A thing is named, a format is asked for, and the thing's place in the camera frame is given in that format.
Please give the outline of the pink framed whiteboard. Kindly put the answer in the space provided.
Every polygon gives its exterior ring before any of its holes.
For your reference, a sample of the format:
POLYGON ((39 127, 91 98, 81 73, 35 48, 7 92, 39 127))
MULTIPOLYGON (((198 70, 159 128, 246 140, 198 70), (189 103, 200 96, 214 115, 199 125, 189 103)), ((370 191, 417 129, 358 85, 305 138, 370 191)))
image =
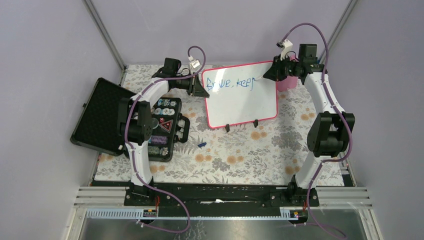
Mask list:
POLYGON ((278 115, 276 82, 263 78, 271 61, 210 68, 203 71, 207 124, 211 129, 273 119, 278 115))

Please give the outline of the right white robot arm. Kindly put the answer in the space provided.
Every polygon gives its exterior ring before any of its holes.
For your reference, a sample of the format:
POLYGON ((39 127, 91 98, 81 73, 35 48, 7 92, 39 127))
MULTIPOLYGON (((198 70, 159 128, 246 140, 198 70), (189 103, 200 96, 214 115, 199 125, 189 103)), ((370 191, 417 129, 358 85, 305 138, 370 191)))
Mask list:
POLYGON ((273 58, 264 78, 283 82, 288 77, 296 77, 306 87, 317 111, 307 135, 306 160, 284 191, 287 201, 299 206, 310 198, 324 165, 337 162, 336 157, 351 148, 355 116, 345 112, 337 102, 330 87, 327 67, 317 62, 316 44, 300 44, 295 59, 289 57, 293 47, 289 40, 282 40, 276 45, 281 53, 273 58))

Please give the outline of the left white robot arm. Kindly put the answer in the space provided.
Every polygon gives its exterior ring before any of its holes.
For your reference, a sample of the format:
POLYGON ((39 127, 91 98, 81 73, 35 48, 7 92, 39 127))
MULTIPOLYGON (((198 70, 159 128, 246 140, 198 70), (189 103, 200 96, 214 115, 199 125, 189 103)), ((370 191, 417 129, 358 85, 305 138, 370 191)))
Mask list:
POLYGON ((131 182, 143 186, 136 199, 144 206, 152 204, 155 192, 150 187, 153 175, 149 167, 148 144, 153 134, 152 105, 171 89, 182 89, 189 96, 208 98, 210 95, 199 80, 205 64, 189 56, 189 74, 179 75, 181 62, 166 58, 163 67, 153 74, 149 84, 131 98, 123 98, 118 106, 117 132, 124 140, 132 167, 131 182))

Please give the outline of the blue marker cap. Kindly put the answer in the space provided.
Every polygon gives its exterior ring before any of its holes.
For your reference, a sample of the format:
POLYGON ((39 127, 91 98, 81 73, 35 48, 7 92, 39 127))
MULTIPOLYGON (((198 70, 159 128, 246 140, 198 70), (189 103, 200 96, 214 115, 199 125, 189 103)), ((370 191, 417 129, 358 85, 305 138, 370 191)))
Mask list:
POLYGON ((198 146, 199 148, 202 148, 202 147, 205 147, 206 145, 207 145, 207 143, 206 143, 206 142, 202 142, 202 143, 198 144, 197 146, 198 146))

